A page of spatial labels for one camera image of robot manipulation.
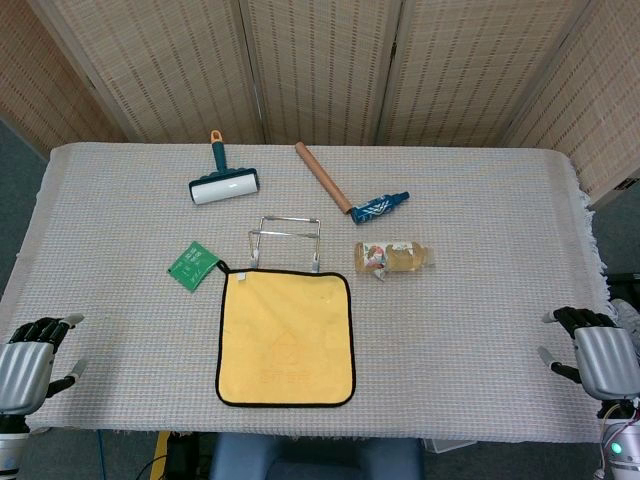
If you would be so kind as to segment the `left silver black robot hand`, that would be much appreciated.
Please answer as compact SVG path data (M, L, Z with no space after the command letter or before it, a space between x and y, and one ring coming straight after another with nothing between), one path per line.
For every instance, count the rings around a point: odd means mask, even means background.
M52 381L53 364L67 333L84 320L82 314L64 318L43 317L21 325L1 345L1 414L31 415L45 400L72 387L88 360L76 362L63 378Z

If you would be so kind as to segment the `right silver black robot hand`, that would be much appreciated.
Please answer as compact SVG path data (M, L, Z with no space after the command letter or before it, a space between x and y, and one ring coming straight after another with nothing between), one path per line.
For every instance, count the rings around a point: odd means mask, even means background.
M569 334L577 365L555 359L544 347L538 354L557 375L583 387L600 401L634 400L639 397L639 362L629 333L607 315L565 306L542 317L558 323Z

